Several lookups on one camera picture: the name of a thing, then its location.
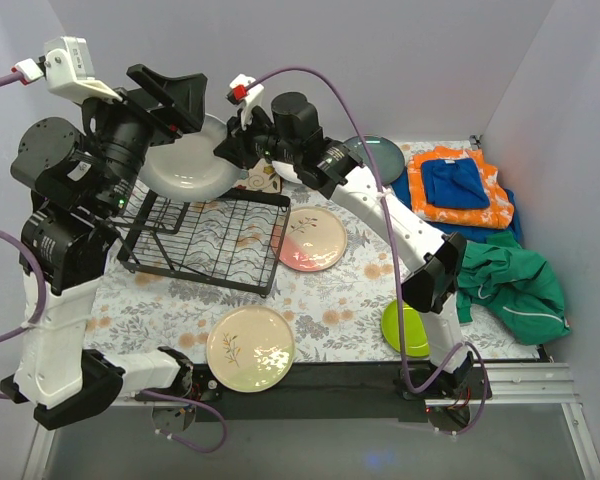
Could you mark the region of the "white bowl plate front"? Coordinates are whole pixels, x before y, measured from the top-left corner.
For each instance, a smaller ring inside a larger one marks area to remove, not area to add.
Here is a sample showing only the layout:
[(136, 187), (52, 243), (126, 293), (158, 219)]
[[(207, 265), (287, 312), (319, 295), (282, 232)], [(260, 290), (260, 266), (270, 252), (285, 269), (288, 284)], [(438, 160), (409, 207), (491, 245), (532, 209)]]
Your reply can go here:
[(202, 129), (172, 144), (150, 147), (139, 180), (170, 200), (187, 203), (214, 200), (230, 190), (242, 170), (214, 154), (226, 138), (226, 125), (206, 114)]

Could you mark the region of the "black wire dish rack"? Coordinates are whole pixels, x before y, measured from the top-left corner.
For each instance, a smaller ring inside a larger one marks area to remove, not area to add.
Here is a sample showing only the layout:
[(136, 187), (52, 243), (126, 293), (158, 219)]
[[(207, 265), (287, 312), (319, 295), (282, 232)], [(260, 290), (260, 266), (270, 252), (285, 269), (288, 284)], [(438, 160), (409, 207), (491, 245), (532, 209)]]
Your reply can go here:
[(136, 185), (125, 213), (117, 260), (130, 272), (267, 296), (273, 287), (290, 198), (233, 188), (187, 203)]

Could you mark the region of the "cream green plate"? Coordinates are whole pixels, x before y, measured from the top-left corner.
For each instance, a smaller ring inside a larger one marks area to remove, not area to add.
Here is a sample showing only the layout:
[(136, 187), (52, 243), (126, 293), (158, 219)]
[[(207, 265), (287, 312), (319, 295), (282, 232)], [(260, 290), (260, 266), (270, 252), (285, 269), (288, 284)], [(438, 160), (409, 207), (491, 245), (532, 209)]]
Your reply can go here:
[(275, 310), (248, 305), (228, 312), (207, 338), (206, 360), (222, 386), (258, 393), (278, 384), (295, 358), (288, 322)]

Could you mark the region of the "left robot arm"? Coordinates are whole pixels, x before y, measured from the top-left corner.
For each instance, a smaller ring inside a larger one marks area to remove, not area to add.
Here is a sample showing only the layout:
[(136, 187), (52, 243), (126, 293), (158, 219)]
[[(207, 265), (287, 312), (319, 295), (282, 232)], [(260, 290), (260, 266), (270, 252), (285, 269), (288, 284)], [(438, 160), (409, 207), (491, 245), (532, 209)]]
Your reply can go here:
[(31, 403), (49, 430), (96, 416), (123, 395), (180, 400), (193, 386), (192, 362), (172, 348), (117, 356), (83, 345), (119, 236), (113, 220), (148, 150), (198, 132), (204, 121), (205, 75), (168, 78), (140, 64), (127, 74), (133, 90), (80, 102), (81, 126), (60, 117), (31, 125), (11, 166), (32, 198), (20, 256), (29, 314), (19, 366), (0, 389)]

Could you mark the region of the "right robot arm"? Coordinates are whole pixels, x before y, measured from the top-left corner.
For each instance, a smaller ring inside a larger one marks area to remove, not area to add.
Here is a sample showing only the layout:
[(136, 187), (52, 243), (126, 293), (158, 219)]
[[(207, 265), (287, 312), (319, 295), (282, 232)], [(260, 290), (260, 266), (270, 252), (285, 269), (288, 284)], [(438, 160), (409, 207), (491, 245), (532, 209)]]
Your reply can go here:
[(469, 384), (474, 361), (456, 309), (466, 239), (426, 224), (377, 182), (359, 155), (324, 134), (318, 112), (304, 94), (280, 94), (269, 111), (243, 86), (231, 89), (227, 99), (237, 113), (215, 155), (242, 168), (260, 159), (289, 164), (303, 185), (381, 236), (407, 268), (408, 275), (397, 279), (397, 297), (419, 313), (429, 345), (432, 378), (410, 389), (459, 395)]

